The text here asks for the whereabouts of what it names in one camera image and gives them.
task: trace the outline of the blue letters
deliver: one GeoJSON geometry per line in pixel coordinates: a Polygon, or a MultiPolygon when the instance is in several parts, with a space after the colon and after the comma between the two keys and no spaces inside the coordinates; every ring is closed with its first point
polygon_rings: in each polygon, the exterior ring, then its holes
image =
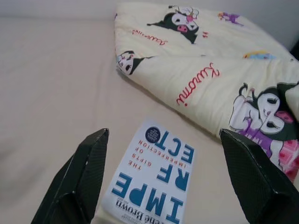
{"type": "Polygon", "coordinates": [[[192,163],[193,154],[194,154],[194,148],[192,148],[191,146],[189,146],[187,144],[185,145],[185,148],[190,150],[190,152],[187,152],[187,151],[183,152],[183,154],[185,154],[185,155],[188,156],[188,159],[185,158],[185,157],[183,157],[183,156],[181,157],[181,159],[184,160],[185,162],[188,162],[188,163],[191,164],[192,163]]]}
{"type": "Polygon", "coordinates": [[[157,179],[159,179],[161,181],[164,181],[165,183],[168,183],[170,175],[171,175],[171,171],[172,171],[172,165],[169,165],[168,169],[164,169],[163,167],[161,167],[160,171],[163,172],[163,173],[166,173],[166,176],[163,177],[161,175],[157,175],[157,179]]]}
{"type": "Polygon", "coordinates": [[[155,143],[156,146],[158,146],[160,149],[165,150],[165,146],[163,145],[167,136],[168,136],[169,132],[166,131],[161,139],[160,142],[155,143]]]}
{"type": "Polygon", "coordinates": [[[183,206],[183,202],[176,199],[175,197],[171,197],[171,201],[174,203],[173,208],[172,208],[172,213],[171,213],[171,216],[167,215],[166,219],[175,224],[179,224],[179,219],[177,219],[176,216],[177,216],[177,212],[178,212],[178,207],[183,206]]]}
{"type": "Polygon", "coordinates": [[[138,189],[138,188],[134,188],[133,190],[131,190],[131,193],[130,193],[130,196],[129,196],[130,201],[132,203],[134,203],[135,205],[140,206],[141,202],[143,200],[146,188],[147,188],[147,185],[143,184],[141,190],[138,189]]]}
{"type": "Polygon", "coordinates": [[[179,149],[181,148],[181,141],[178,138],[174,138],[173,141],[177,143],[176,151],[172,152],[170,149],[168,149],[168,152],[172,156],[177,156],[178,152],[179,152],[179,149]]]}
{"type": "Polygon", "coordinates": [[[116,185],[120,186],[122,188],[122,191],[120,192],[120,191],[118,191],[118,190],[116,190],[116,189],[113,188],[112,189],[112,193],[116,194],[119,197],[125,198],[126,193],[128,191],[128,188],[130,186],[132,178],[130,176],[127,176],[127,175],[123,174],[123,173],[120,173],[119,177],[125,179],[126,182],[122,183],[120,181],[117,181],[116,185]]]}
{"type": "Polygon", "coordinates": [[[186,191],[187,183],[188,183],[189,173],[185,173],[185,177],[183,177],[182,169],[178,168],[178,177],[176,178],[176,186],[183,191],[186,191]]]}
{"type": "Polygon", "coordinates": [[[153,207],[155,206],[155,214],[157,216],[161,216],[161,212],[162,212],[162,208],[163,208],[163,205],[164,205],[164,201],[165,201],[165,198],[166,198],[166,194],[165,193],[162,193],[161,195],[161,199],[159,201],[159,198],[155,197],[155,194],[156,194],[156,189],[152,189],[151,190],[151,193],[150,193],[150,196],[149,196],[149,200],[148,200],[148,203],[146,205],[146,210],[147,211],[152,211],[153,210],[153,207]]]}

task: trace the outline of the navy circular sticker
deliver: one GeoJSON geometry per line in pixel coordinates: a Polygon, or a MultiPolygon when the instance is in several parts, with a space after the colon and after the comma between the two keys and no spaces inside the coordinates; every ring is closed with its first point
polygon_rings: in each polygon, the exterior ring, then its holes
{"type": "Polygon", "coordinates": [[[145,138],[150,143],[156,143],[160,139],[160,130],[157,127],[150,127],[146,130],[145,138]]]}

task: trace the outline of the bed sheet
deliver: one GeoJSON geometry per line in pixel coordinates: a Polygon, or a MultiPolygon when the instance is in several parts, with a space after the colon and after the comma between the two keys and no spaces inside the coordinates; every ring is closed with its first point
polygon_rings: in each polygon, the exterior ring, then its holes
{"type": "Polygon", "coordinates": [[[220,142],[121,76],[113,36],[113,21],[0,18],[0,223],[30,223],[78,144],[108,127],[100,202],[146,118],[198,150],[185,223],[247,223],[220,142]]]}

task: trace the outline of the white wall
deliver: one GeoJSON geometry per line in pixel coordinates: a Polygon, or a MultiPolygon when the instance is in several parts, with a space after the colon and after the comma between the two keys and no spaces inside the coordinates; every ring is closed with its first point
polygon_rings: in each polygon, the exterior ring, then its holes
{"type": "MultiPolygon", "coordinates": [[[[0,15],[112,19],[118,1],[127,0],[0,0],[0,15]]],[[[265,29],[288,49],[299,39],[299,0],[148,1],[189,5],[243,15],[265,29]]]]}

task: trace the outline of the cartoon character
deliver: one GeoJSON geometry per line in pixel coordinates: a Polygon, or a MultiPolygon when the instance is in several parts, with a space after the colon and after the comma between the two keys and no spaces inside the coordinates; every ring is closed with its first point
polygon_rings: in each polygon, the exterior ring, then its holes
{"type": "Polygon", "coordinates": [[[178,6],[169,6],[169,8],[174,7],[178,8],[175,9],[174,13],[168,13],[160,22],[147,25],[155,25],[180,32],[191,43],[194,43],[197,37],[196,32],[199,29],[195,22],[199,14],[198,10],[192,7],[179,8],[178,6]]]}
{"type": "Polygon", "coordinates": [[[250,58],[250,59],[275,59],[276,57],[272,54],[268,53],[267,51],[260,50],[250,52],[244,55],[243,58],[250,58]]]}
{"type": "Polygon", "coordinates": [[[125,51],[117,56],[117,67],[126,75],[132,75],[139,63],[144,58],[135,58],[135,53],[132,50],[125,51]]]}
{"type": "Polygon", "coordinates": [[[299,125],[289,112],[284,94],[297,84],[278,84],[257,97],[243,96],[248,85],[239,89],[229,126],[258,144],[269,159],[293,181],[299,168],[299,125]]]}
{"type": "Polygon", "coordinates": [[[218,14],[218,17],[220,20],[225,20],[225,21],[228,21],[228,22],[231,22],[233,24],[237,24],[237,25],[240,25],[241,27],[244,26],[243,24],[240,24],[236,21],[237,18],[240,17],[240,15],[237,15],[237,14],[228,14],[228,13],[225,13],[225,12],[221,12],[218,14]]]}

